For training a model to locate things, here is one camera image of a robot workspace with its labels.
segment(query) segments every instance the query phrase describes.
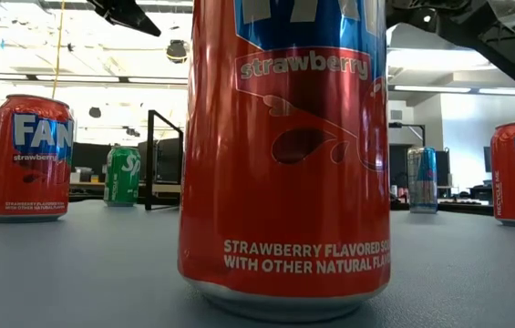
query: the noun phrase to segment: green soda can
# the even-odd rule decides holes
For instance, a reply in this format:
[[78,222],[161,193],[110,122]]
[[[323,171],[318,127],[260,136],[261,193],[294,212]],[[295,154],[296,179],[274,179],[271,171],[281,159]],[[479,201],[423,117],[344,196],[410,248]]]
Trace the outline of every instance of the green soda can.
[[105,177],[103,200],[108,206],[133,206],[138,200],[139,167],[138,150],[116,146],[108,153],[108,173]]

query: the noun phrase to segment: blue logo panel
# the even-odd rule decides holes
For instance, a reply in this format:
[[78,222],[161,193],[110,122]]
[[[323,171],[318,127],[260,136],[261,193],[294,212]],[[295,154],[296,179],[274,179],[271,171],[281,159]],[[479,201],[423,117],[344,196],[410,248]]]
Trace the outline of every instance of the blue logo panel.
[[56,155],[70,159],[73,146],[73,121],[59,122],[36,114],[12,116],[12,142],[20,155]]
[[371,56],[372,80],[385,74],[385,12],[379,1],[234,2],[237,35],[263,50],[312,46],[347,48]]

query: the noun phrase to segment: blue and silver can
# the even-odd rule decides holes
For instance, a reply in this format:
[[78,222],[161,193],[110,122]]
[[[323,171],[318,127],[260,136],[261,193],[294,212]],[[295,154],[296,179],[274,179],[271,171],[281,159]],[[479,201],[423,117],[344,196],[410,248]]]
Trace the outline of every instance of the blue and silver can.
[[409,209],[412,213],[438,211],[438,167],[433,148],[413,148],[407,152]]

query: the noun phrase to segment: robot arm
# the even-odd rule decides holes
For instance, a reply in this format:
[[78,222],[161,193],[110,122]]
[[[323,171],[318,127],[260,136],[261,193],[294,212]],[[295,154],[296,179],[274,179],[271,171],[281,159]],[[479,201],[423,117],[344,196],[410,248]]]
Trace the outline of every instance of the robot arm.
[[[431,16],[429,22],[423,17]],[[407,23],[472,48],[515,80],[515,31],[503,25],[488,0],[388,0],[387,27]]]

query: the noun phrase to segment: gray table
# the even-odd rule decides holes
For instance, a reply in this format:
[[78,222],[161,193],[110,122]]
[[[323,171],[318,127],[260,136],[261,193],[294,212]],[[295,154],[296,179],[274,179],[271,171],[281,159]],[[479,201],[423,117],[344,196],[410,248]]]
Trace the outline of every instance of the gray table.
[[[489,217],[392,213],[390,285],[318,327],[515,327],[515,228]],[[0,327],[274,327],[212,307],[176,270],[178,212],[70,206],[0,225]]]

